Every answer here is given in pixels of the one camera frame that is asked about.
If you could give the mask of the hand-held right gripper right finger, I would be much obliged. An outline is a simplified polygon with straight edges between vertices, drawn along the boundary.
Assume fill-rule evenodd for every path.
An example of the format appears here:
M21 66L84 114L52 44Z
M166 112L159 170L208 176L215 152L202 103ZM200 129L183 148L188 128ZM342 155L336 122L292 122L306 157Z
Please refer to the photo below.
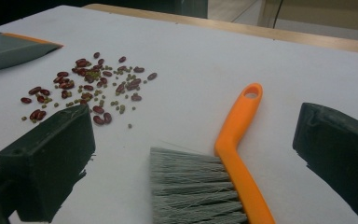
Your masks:
M358 120L324 105L304 103L293 149L358 216Z

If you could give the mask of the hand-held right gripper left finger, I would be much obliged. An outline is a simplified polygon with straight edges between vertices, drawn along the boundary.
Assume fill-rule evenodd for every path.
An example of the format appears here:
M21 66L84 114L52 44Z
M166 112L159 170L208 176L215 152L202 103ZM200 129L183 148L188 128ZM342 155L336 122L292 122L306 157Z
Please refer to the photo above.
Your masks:
M3 194L6 215L22 221L50 222L86 175L95 152L87 105L56 112L0 151L0 175L9 191Z

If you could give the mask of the orange brush with grey bristles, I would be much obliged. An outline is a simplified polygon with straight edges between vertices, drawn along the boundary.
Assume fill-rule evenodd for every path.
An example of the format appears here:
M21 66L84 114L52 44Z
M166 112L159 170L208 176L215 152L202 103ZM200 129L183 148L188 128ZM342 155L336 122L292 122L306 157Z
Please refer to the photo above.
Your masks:
M258 83L243 89L218 134L212 156L150 149L154 224L275 224L237 152L262 96Z

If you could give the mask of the grey dustpan with orange edge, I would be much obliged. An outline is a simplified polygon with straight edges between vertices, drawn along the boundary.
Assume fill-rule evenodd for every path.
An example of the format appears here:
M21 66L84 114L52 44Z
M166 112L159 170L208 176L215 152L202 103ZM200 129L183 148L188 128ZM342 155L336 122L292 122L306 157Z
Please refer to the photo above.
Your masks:
M30 62L61 47L30 36L0 33L0 69Z

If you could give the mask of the beige wooden furniture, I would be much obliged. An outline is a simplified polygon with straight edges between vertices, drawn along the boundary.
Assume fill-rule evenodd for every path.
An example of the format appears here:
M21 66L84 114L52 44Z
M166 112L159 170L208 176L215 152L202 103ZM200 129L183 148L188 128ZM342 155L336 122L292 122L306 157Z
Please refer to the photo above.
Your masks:
M358 40L358 0L261 0L257 25Z

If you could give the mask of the wooden table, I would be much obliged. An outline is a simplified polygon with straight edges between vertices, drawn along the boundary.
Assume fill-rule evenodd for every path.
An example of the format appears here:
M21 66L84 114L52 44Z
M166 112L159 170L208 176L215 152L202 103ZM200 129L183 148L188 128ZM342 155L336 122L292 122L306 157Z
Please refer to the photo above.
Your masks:
M110 14L125 15L136 18L168 21L179 24L188 24L215 30L227 31L242 35L264 37L272 40L281 40L291 43L317 46L329 49L339 49L351 52L358 52L358 40L332 37L326 35L313 35L293 31L285 31L266 27L259 27L247 24L237 24L227 21L214 21L188 16L174 15L169 13L141 10L127 7L116 7L105 4L85 5L86 9L97 10Z

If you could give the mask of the white board sheet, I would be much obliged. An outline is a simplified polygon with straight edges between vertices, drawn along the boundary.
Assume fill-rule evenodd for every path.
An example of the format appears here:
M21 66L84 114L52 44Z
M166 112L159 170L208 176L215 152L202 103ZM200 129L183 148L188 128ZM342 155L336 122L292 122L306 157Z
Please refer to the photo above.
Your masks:
M211 154L241 90L264 96L239 152L277 224L358 224L358 216L292 148L301 105L358 119L358 53L60 6L13 21L12 33L62 44L0 70L0 150L31 129L21 97L100 52L156 72L142 100L95 129L96 154L54 224L152 224L148 163L155 147Z

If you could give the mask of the dark grey cabinet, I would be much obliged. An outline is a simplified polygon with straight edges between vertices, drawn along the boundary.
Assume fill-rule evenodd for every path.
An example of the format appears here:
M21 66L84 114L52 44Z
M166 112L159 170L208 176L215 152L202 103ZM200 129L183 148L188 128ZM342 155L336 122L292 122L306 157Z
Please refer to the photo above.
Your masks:
M208 18L208 0L174 0L174 8L179 15Z

